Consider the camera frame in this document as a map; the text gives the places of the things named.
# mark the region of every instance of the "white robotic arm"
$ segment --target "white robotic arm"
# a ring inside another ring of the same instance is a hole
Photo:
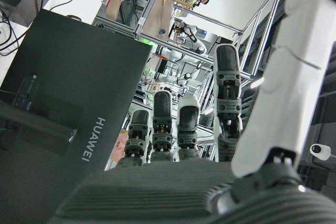
[[[193,48],[195,48],[195,52],[200,55],[205,55],[206,47],[200,39],[197,39],[195,34],[196,33],[196,26],[186,26],[184,27],[184,33],[191,39],[193,42]]]
[[[277,50],[232,160],[238,177],[270,160],[298,165],[336,41],[335,0],[286,0],[285,12]]]

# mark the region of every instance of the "black monitor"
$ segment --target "black monitor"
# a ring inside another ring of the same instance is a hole
[[[0,222],[43,223],[104,170],[150,49],[46,10],[37,15],[0,88],[19,94],[0,92],[0,100],[77,135],[67,144],[34,125],[1,134]]]

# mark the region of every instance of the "white camera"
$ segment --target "white camera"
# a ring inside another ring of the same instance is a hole
[[[313,144],[310,146],[310,153],[320,160],[327,160],[331,156],[331,148],[323,144]]]

